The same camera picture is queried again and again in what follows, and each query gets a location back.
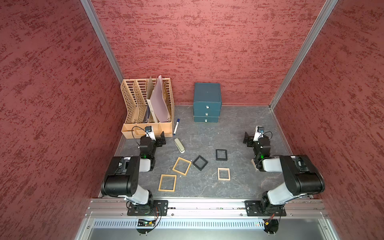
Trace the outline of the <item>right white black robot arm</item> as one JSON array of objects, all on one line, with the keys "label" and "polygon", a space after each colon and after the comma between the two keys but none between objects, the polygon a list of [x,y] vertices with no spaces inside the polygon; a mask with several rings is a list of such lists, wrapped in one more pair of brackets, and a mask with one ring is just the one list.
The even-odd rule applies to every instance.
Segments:
[{"label": "right white black robot arm", "polygon": [[282,173],[284,183],[263,193],[261,207],[267,209],[283,206],[290,200],[316,195],[325,190],[325,181],[319,170],[306,155],[279,155],[272,157],[271,140],[264,133],[250,136],[245,132],[243,143],[253,149],[252,163],[260,172]]}]

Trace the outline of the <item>teal three-drawer cabinet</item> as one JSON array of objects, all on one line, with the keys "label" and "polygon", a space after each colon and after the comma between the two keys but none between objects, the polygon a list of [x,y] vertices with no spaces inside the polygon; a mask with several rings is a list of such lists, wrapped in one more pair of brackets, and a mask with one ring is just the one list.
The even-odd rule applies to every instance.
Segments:
[{"label": "teal three-drawer cabinet", "polygon": [[216,83],[195,83],[194,122],[218,123],[222,108],[221,85]]}]

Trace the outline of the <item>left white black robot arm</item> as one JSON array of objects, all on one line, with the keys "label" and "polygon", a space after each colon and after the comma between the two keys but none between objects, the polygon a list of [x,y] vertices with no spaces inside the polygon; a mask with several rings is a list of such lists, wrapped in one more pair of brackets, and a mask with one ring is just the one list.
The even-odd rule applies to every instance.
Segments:
[{"label": "left white black robot arm", "polygon": [[146,133],[140,138],[138,156],[113,157],[101,185],[102,195],[124,198],[141,208],[153,208],[153,195],[139,185],[139,173],[154,170],[156,149],[165,144],[164,132],[161,132],[158,138],[151,138],[151,134]]}]

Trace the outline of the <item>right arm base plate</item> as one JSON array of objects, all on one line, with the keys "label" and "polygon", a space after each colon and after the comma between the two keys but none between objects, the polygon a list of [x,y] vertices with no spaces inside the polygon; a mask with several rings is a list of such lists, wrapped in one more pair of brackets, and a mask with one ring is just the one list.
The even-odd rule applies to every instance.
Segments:
[{"label": "right arm base plate", "polygon": [[272,205],[264,201],[245,201],[245,210],[248,217],[286,217],[287,213],[284,205]]}]

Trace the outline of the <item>black frame box square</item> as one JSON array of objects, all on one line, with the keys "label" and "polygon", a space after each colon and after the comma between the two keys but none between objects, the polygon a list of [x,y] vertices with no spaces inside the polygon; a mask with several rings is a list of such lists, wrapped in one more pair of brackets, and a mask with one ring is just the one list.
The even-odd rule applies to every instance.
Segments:
[{"label": "black frame box square", "polygon": [[227,150],[217,149],[216,150],[216,160],[217,161],[227,161],[228,160]]}]

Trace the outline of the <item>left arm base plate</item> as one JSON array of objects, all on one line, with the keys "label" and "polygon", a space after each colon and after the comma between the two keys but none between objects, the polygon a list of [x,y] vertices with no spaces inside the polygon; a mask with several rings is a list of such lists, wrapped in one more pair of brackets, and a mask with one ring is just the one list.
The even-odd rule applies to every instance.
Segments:
[{"label": "left arm base plate", "polygon": [[164,217],[168,212],[168,200],[153,200],[148,205],[134,205],[130,203],[128,205],[127,215],[128,216],[152,216]]}]

